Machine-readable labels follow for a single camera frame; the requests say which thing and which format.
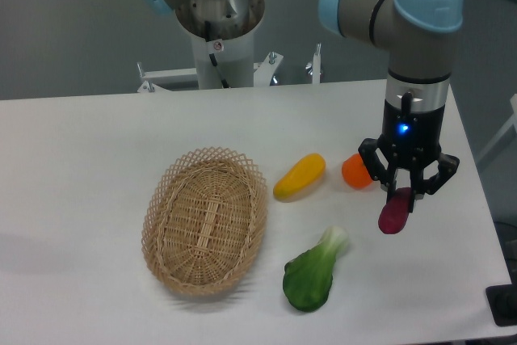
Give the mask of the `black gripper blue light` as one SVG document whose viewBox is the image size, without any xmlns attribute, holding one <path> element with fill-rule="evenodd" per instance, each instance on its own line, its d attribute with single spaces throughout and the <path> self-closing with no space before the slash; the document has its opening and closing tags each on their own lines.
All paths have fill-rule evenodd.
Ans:
<svg viewBox="0 0 517 345">
<path fill-rule="evenodd" d="M 397 169 L 410 170 L 408 212 L 414 211 L 416 200 L 434 195 L 458 170 L 460 159 L 443 154 L 439 138 L 445 106 L 434 111 L 410 112 L 385 101 L 380 137 L 365 138 L 358 151 L 373 181 L 386 191 L 389 202 L 396 191 Z M 424 168 L 438 162 L 437 173 L 423 178 Z"/>
</svg>

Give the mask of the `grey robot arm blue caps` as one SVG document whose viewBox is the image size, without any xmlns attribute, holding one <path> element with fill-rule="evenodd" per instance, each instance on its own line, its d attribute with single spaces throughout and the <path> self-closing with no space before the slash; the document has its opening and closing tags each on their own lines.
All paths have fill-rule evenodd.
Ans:
<svg viewBox="0 0 517 345">
<path fill-rule="evenodd" d="M 257 83 L 254 32 L 263 0 L 145 0 L 159 14 L 175 13 L 191 36 L 199 87 Z M 324 28 L 389 53 L 381 134 L 359 155 L 370 177 L 393 199 L 413 207 L 436 193 L 459 161 L 439 144 L 464 0 L 318 0 Z"/>
</svg>

